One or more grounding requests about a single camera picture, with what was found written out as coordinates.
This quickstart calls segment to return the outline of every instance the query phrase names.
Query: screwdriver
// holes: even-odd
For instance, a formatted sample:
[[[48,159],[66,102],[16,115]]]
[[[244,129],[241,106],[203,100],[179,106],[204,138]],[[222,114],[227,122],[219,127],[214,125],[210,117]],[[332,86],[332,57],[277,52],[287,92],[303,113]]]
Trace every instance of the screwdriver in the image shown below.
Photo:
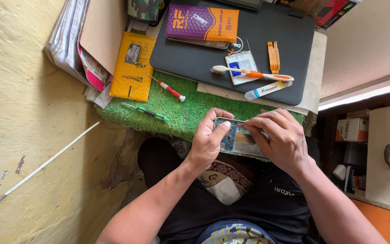
[[[135,107],[135,106],[132,106],[132,105],[127,104],[127,103],[123,103],[123,104],[126,104],[127,106],[130,106],[130,107],[136,109],[138,112],[145,113],[145,114],[147,114],[147,115],[149,115],[151,117],[154,117],[156,119],[164,120],[164,121],[168,121],[169,120],[168,118],[165,117],[165,115],[158,114],[158,113],[153,113],[151,111],[148,111],[145,108],[141,108],[141,107],[138,107],[138,106]]]
[[[148,76],[150,76],[151,78],[153,78],[155,81],[157,81],[157,83],[162,86],[165,90],[169,91],[172,95],[174,95],[174,97],[180,99],[180,101],[184,102],[186,97],[185,96],[182,96],[180,95],[180,93],[178,93],[176,90],[172,89],[170,86],[166,85],[165,83],[163,83],[162,81],[160,80],[156,80],[153,76],[151,76],[149,73],[145,72],[145,74],[147,74]]]

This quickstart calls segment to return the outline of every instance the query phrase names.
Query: man's left hand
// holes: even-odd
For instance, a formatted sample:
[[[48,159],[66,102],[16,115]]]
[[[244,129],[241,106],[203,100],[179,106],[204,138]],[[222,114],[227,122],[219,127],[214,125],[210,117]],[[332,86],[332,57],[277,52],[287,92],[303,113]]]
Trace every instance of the man's left hand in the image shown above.
[[[230,122],[225,121],[213,131],[216,117],[233,119],[234,115],[219,108],[211,108],[205,114],[195,130],[192,149],[183,162],[194,170],[202,172],[210,167],[219,154],[222,139],[230,130]]]

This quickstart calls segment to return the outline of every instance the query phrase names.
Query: toothbrush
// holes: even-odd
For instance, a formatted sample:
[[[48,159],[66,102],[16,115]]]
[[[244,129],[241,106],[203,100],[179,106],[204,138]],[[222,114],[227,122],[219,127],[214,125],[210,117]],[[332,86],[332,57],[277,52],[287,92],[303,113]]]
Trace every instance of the toothbrush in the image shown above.
[[[289,76],[289,75],[271,75],[271,74],[263,74],[257,71],[253,70],[246,70],[246,69],[233,69],[233,68],[228,68],[223,65],[216,65],[213,66],[213,68],[210,69],[213,73],[223,75],[225,74],[225,71],[236,71],[240,72],[243,74],[246,74],[247,76],[252,76],[252,77],[264,77],[268,78],[271,80],[281,80],[281,81],[294,81],[294,78]]]

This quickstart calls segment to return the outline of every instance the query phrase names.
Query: green screwdriver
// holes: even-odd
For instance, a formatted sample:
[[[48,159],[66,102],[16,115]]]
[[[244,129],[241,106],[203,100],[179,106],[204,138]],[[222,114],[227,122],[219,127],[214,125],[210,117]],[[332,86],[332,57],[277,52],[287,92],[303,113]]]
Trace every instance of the green screwdriver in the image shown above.
[[[156,119],[159,119],[159,120],[165,120],[165,121],[168,121],[169,119],[165,117],[165,115],[162,115],[162,114],[158,114],[158,113],[153,113],[151,111],[148,111],[147,109],[145,108],[141,108],[141,107],[138,107],[138,106],[132,106],[130,104],[127,104],[127,103],[123,103],[123,104],[126,104],[127,106],[130,106],[134,109],[136,109],[138,112],[141,112],[141,113],[145,113],[151,117],[154,117]]]

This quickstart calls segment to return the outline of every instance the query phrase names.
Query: camouflage bag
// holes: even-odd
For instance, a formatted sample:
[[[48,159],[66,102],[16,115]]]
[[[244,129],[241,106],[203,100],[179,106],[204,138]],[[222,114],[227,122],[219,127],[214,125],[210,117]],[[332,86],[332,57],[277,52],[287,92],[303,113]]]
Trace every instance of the camouflage bag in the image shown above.
[[[159,5],[163,0],[127,0],[127,13],[132,19],[142,23],[156,23]]]

